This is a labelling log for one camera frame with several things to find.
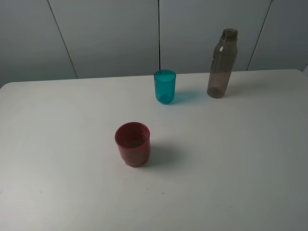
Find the smoky transparent plastic bottle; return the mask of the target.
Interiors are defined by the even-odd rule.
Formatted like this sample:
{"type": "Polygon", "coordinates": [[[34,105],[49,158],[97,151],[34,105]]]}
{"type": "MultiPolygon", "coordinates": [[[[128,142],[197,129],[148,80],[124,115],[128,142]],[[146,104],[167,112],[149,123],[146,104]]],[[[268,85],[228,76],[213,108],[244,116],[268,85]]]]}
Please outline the smoky transparent plastic bottle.
{"type": "Polygon", "coordinates": [[[215,46],[207,86],[207,94],[212,98],[220,99],[225,95],[238,53],[237,36],[236,29],[224,29],[215,46]]]}

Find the teal transparent plastic cup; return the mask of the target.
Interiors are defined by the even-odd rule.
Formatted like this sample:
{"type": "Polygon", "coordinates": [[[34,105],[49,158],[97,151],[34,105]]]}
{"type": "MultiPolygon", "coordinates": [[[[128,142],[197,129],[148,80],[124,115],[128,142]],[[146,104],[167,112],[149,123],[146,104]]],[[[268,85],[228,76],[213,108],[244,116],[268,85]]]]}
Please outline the teal transparent plastic cup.
{"type": "Polygon", "coordinates": [[[154,74],[155,97],[162,104],[173,101],[176,87],[176,73],[171,70],[159,70],[154,74]]]}

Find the red plastic cup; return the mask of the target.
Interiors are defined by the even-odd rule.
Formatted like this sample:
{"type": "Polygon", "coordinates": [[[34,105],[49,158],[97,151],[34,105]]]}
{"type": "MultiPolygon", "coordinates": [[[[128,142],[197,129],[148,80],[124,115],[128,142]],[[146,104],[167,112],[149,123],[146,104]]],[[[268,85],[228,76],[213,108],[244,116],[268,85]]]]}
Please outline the red plastic cup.
{"type": "Polygon", "coordinates": [[[115,142],[124,162],[141,167],[150,157],[150,131],[140,122],[123,124],[115,133],[115,142]]]}

